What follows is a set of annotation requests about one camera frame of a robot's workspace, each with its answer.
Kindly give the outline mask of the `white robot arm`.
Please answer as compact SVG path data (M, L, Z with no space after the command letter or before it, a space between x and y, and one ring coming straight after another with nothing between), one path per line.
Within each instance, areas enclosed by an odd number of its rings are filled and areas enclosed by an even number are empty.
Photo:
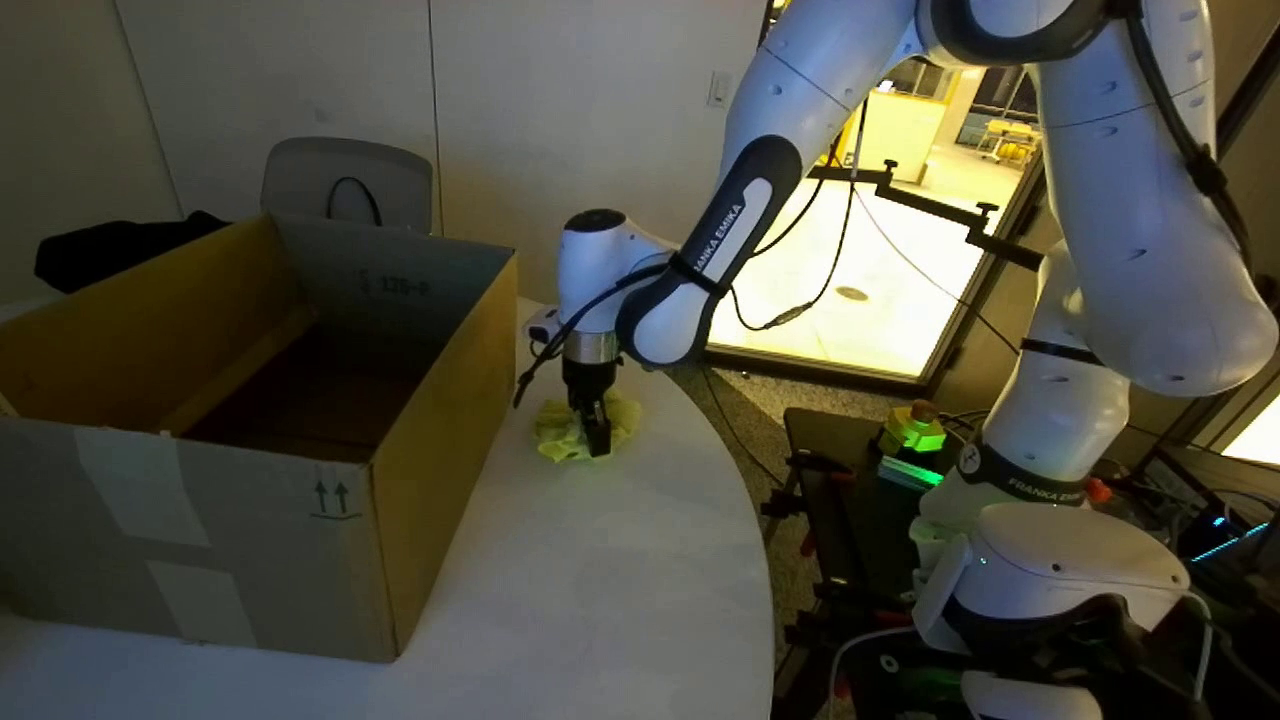
M618 207L565 223L542 355L588 450L623 360L694 360L714 311L845 120L905 61L1021 68L1037 90L1061 240L993 244L1037 308L985 423L913 519L909 631L955 666L973 720L1202 711L1206 684L1139 658L1192 597L1151 531L1096 511L1089 477L1127 397L1220 397L1277 355L1248 230L1216 163L1208 0L792 0L735 85L717 192L685 244Z

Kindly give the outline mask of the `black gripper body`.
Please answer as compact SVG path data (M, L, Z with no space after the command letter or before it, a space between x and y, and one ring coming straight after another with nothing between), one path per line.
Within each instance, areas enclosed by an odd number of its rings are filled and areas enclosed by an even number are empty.
M565 360L562 379L567 387L573 408L598 408L610 397L610 387L618 384L618 360L610 360L610 363Z

